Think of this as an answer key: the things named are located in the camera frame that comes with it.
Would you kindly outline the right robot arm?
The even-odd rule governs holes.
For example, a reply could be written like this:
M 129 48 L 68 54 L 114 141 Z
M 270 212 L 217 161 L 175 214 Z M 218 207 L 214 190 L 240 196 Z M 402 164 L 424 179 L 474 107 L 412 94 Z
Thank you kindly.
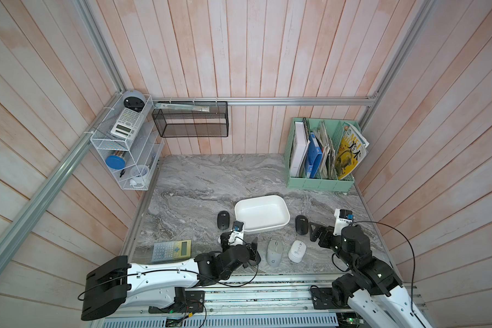
M 310 287 L 315 310 L 350 308 L 371 327 L 431 326 L 395 270 L 373 255 L 360 225 L 310 224 L 310 240 L 332 250 L 348 269 L 330 288 Z

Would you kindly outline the grey mouse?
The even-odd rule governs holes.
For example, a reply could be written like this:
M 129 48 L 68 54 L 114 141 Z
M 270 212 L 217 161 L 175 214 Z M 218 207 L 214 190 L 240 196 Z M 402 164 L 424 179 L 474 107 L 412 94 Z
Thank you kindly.
M 281 241 L 270 240 L 266 251 L 266 261 L 271 267 L 278 267 L 282 261 L 284 246 Z

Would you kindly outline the white plastic storage box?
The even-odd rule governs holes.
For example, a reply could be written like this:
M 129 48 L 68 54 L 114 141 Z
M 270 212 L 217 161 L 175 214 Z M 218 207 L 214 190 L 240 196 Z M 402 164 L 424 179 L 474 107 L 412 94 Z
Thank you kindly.
M 245 235 L 253 235 L 282 229 L 291 215 L 282 197 L 266 195 L 237 202 L 235 218 L 243 222 Z

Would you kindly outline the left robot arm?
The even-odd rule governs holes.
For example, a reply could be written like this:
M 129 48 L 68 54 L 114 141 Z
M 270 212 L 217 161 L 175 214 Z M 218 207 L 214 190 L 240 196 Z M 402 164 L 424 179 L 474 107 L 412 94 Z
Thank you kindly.
M 259 263 L 258 239 L 159 265 L 130 263 L 127 256 L 117 256 L 87 274 L 85 290 L 77 297 L 83 302 L 81 320 L 105 318 L 120 307 L 169 307 L 177 288 L 224 285 L 235 270 Z

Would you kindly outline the white ribbed mouse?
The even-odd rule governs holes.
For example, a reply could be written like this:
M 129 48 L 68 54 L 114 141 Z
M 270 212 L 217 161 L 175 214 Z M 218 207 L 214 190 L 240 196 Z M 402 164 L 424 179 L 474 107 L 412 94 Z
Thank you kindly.
M 288 251 L 289 260 L 293 263 L 300 263 L 306 254 L 306 250 L 307 246 L 303 241 L 294 241 Z

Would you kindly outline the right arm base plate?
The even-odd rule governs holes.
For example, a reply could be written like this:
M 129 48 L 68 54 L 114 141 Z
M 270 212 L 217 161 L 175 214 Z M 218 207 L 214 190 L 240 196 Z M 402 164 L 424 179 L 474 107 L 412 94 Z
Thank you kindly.
M 320 288 L 316 285 L 310 287 L 312 303 L 315 310 L 334 310 L 349 308 L 348 300 L 352 296 L 342 288 Z

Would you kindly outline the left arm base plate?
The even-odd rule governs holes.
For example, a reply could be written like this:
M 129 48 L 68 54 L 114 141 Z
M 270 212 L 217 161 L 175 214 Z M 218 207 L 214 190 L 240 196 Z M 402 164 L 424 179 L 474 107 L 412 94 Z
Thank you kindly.
M 150 306 L 149 314 L 176 314 L 176 313 L 198 313 L 203 312 L 205 301 L 204 291 L 186 291 L 184 288 L 174 289 L 174 298 L 168 307 L 158 308 Z

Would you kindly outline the black smooth mouse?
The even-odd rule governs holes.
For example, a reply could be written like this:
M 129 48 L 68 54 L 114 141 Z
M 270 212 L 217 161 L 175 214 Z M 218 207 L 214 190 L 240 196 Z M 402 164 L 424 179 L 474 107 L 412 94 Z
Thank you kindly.
M 222 210 L 217 214 L 217 227 L 220 230 L 227 230 L 230 226 L 230 214 L 226 210 Z

